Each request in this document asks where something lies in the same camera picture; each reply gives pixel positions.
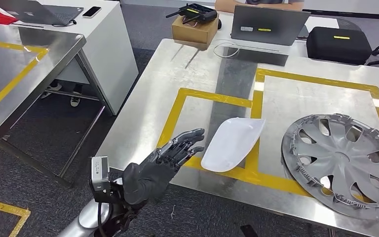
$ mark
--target metal table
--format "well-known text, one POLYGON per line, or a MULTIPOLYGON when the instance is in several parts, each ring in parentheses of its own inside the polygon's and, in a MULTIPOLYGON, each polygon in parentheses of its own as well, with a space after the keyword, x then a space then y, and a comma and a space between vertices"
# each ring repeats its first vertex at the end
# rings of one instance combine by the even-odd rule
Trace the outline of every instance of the metal table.
MULTIPOLYGON (((231 54, 232 49, 219 53, 231 54)), ((235 169, 203 170, 192 158, 172 184, 251 204, 273 213, 379 237, 379 221, 354 219, 310 197, 281 162, 281 140, 297 119, 342 113, 379 129, 379 68, 241 51, 222 59, 164 39, 97 155, 124 170, 184 130, 206 129, 207 146, 233 117, 265 118, 258 144, 235 169)))
POLYGON ((95 75, 81 50, 85 42, 83 35, 0 25, 0 148, 65 186, 70 185, 63 179, 66 170, 105 108, 95 75), (98 95, 98 98, 79 97, 100 100, 103 106, 57 175, 8 143, 5 135, 73 58, 98 95))

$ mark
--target silver wheel cover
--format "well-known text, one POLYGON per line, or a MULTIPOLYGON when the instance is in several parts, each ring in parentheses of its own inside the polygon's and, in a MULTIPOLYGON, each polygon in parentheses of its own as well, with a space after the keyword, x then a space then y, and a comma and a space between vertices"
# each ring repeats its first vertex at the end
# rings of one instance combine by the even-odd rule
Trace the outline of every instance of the silver wheel cover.
POLYGON ((378 130, 346 115, 310 115, 288 128, 281 148, 313 197, 342 214, 379 219, 378 130))

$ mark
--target floor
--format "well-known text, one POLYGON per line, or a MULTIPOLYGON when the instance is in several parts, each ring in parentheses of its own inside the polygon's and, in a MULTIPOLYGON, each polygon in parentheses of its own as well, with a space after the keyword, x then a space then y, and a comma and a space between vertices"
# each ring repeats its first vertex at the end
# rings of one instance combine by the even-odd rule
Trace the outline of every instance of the floor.
MULTIPOLYGON (((164 16, 175 8, 123 5, 122 11, 141 73, 159 42, 171 37, 172 19, 164 16)), ((362 28, 373 48, 379 45, 379 20, 348 20, 362 28)), ((72 108, 69 97, 52 95, 31 107, 10 131, 9 140, 47 167, 60 171, 99 108, 97 102, 85 100, 72 108)), ((68 179, 75 183, 71 189, 49 181, 0 150, 0 202, 31 212, 18 236, 54 237, 78 215, 92 198, 87 185, 89 157, 95 154, 113 121, 103 114, 97 122, 68 170, 68 179)), ((18 216, 0 211, 0 237, 8 236, 18 220, 18 216)), ((243 237, 242 225, 252 225, 260 237, 327 236, 327 230, 320 226, 173 185, 163 199, 142 209, 122 236, 243 237)), ((351 235, 337 231, 337 236, 351 235)))

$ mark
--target laptop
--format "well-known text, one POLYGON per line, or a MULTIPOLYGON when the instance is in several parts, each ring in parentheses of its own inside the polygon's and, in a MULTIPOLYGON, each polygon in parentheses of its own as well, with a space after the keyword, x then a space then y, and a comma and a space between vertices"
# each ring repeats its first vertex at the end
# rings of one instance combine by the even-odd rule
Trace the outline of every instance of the laptop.
POLYGON ((261 43, 292 45, 310 12, 237 5, 231 38, 261 43))
POLYGON ((34 0, 0 0, 0 8, 26 23, 67 26, 83 7, 41 5, 34 0))

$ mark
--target yellow tape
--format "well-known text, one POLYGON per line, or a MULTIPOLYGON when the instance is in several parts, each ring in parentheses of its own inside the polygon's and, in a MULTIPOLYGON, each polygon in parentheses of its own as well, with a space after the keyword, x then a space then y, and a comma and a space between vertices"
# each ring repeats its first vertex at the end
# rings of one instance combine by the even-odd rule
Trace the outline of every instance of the yellow tape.
MULTIPOLYGON (((264 97, 263 91, 254 91, 253 106, 251 109, 251 118, 260 119, 262 117, 262 99, 264 97)), ((258 172, 258 163, 259 163, 259 142, 260 139, 256 142, 253 149, 246 156, 245 169, 252 172, 258 172)))
POLYGON ((0 42, 0 48, 10 48, 10 49, 21 50, 21 51, 25 50, 27 52, 34 52, 34 53, 42 53, 44 51, 47 51, 46 48, 24 46, 24 45, 5 43, 5 42, 0 42))
POLYGON ((342 39, 342 40, 350 40, 351 38, 350 37, 346 37, 346 36, 334 36, 335 39, 342 39))
POLYGON ((22 208, 19 208, 16 206, 11 206, 11 205, 4 204, 1 202, 0 202, 0 211, 21 217, 20 220, 18 221, 18 223, 15 225, 15 228, 9 234, 9 237, 16 237, 18 235, 18 233, 21 230, 21 228, 23 227, 24 223, 27 221, 27 218, 31 214, 31 212, 29 210, 22 209, 22 208))
POLYGON ((37 63, 47 54, 48 50, 46 48, 23 46, 4 42, 0 42, 0 47, 37 53, 37 56, 32 59, 31 62, 0 91, 1 102, 2 99, 4 99, 5 96, 9 94, 9 92, 25 77, 25 75, 27 75, 31 69, 35 67, 37 63))
MULTIPOLYGON (((338 80, 331 80, 331 79, 324 79, 324 78, 317 78, 317 77, 309 77, 309 76, 278 72, 278 71, 272 71, 272 70, 265 70, 265 69, 257 70, 255 82, 265 83, 265 76, 272 76, 272 77, 278 77, 278 78, 283 78, 283 79, 298 80, 298 81, 304 81, 304 82, 310 82, 310 83, 316 83, 316 84, 322 84, 322 85, 364 90, 364 91, 370 92, 373 99, 379 99, 379 88, 374 85, 366 85, 366 84, 359 84, 359 83, 353 83, 353 82, 347 82, 347 81, 338 81, 338 80)), ((174 105, 172 106, 172 109, 166 121, 165 127, 159 138, 159 142, 157 144, 158 147, 167 143, 169 139, 171 139, 187 96, 252 108, 251 118, 259 119, 262 116, 262 106, 263 106, 263 96, 264 96, 263 91, 255 90, 253 101, 249 101, 246 99, 241 99, 241 98, 236 98, 236 97, 231 97, 231 96, 225 96, 225 95, 220 95, 220 94, 181 88, 178 91, 177 98, 175 99, 174 105)), ((376 107, 376 110, 379 116, 379 107, 376 107)), ((255 185, 261 185, 261 186, 272 188, 272 189, 277 189, 277 190, 281 190, 285 192, 290 192, 290 193, 294 193, 298 195, 311 197, 311 195, 308 192, 306 192, 295 180, 258 172, 259 147, 260 147, 259 144, 260 144, 260 141, 258 141, 255 144, 253 149, 250 151, 250 153, 246 157, 245 168, 236 167, 228 172, 216 173, 216 174, 234 178, 234 179, 237 179, 243 182, 248 182, 255 185)), ((201 158, 198 158, 198 157, 191 158, 185 164, 185 166, 199 169, 199 170, 204 170, 201 167, 201 158)))
POLYGON ((194 13, 199 13, 198 11, 192 10, 192 9, 187 9, 188 11, 192 11, 194 13))

